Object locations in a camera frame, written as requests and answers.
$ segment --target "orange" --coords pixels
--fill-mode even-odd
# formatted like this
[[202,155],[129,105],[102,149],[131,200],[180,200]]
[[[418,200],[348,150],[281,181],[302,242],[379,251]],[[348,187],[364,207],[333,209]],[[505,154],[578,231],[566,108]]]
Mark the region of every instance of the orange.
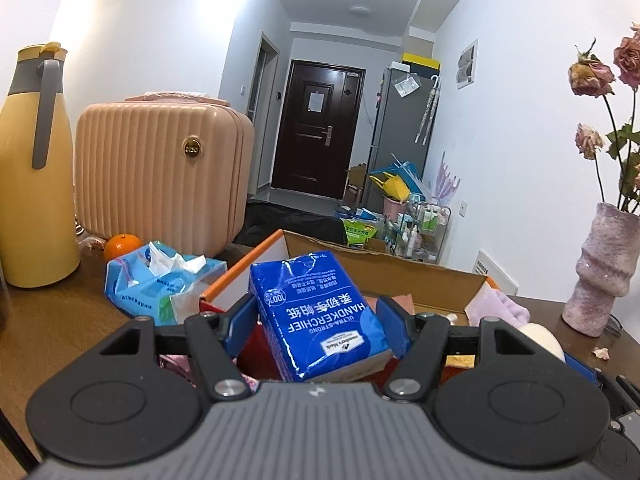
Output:
[[115,258],[129,254],[144,245],[142,240],[134,235],[115,235],[104,245],[104,260],[110,262]]

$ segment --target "front door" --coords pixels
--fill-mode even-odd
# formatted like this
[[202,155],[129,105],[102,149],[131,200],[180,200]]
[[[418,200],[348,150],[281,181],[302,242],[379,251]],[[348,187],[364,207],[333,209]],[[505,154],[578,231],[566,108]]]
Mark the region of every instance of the front door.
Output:
[[365,71],[294,60],[271,186],[341,198]]

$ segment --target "wall picture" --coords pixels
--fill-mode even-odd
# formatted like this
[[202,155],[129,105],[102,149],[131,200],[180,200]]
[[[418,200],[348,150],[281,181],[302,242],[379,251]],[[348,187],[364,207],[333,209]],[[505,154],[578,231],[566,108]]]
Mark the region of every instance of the wall picture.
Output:
[[458,89],[470,85],[476,80],[476,58],[478,57],[478,40],[475,40],[462,51],[458,60],[458,73],[456,81]]

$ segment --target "gray refrigerator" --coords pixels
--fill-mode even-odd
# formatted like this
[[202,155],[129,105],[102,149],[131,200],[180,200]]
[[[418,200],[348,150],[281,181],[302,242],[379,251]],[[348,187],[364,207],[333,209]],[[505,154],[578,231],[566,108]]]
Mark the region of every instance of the gray refrigerator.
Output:
[[[417,142],[416,135],[418,135],[418,129],[427,108],[429,93],[435,82],[430,78],[421,77],[422,85],[420,88],[405,97],[400,97],[393,81],[404,75],[406,75],[405,72],[394,68],[385,70],[369,160],[367,161],[368,173],[391,165],[395,161],[393,155],[399,160],[408,160],[414,163],[418,170],[418,176],[422,177],[424,172],[431,140],[430,130],[433,129],[433,124],[429,131],[425,131],[426,126],[423,128]],[[382,213],[383,197],[382,190],[370,179],[367,179],[362,195],[362,206],[371,211]]]

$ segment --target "open box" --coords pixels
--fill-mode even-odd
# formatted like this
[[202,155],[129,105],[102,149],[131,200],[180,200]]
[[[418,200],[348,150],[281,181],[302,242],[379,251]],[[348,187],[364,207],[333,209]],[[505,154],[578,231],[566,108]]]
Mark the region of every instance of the open box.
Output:
[[[204,291],[200,298],[200,310],[228,310],[237,300],[247,293],[249,288],[249,267],[251,264],[273,260],[287,260],[302,254],[316,251],[331,251],[341,266],[353,280],[364,296],[404,296],[411,294],[416,312],[435,312],[436,314],[458,314],[457,324],[468,324],[465,307],[478,293],[486,280],[485,276],[469,274],[459,270],[445,269],[422,262],[412,262],[391,256],[364,250],[349,249],[343,246],[321,242],[314,238],[276,231],[255,249],[244,256],[229,269],[220,279]],[[266,341],[250,342],[264,349]],[[253,352],[252,359],[258,359]],[[355,380],[385,367],[388,356],[383,362],[375,360],[376,356],[361,362],[354,369],[341,368],[340,376],[315,378],[318,380],[347,381]],[[238,358],[239,367],[248,375],[259,375],[256,367],[270,367],[273,375],[274,364],[262,361],[259,365]]]

